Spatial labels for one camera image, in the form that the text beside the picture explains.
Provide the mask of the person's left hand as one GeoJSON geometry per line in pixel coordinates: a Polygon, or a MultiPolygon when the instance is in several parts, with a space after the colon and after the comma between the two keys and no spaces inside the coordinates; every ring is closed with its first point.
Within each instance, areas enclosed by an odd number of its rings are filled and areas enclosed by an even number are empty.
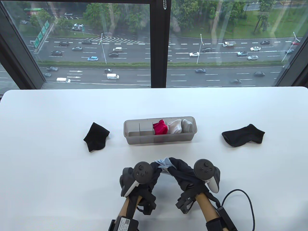
{"type": "Polygon", "coordinates": [[[128,186],[125,197],[141,196],[150,200],[155,200],[153,188],[157,184],[162,170],[156,162],[139,162],[132,169],[132,183],[128,186]]]}

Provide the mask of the person's right hand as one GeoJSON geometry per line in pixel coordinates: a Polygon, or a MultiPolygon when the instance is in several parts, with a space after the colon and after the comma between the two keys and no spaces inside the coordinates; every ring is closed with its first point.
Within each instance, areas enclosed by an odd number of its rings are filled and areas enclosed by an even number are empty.
{"type": "Polygon", "coordinates": [[[219,192],[220,169],[207,159],[198,160],[194,168],[181,159],[169,158],[172,165],[169,173],[176,179],[183,190],[181,197],[195,200],[199,194],[205,194],[210,200],[219,203],[212,193],[219,192]]]}

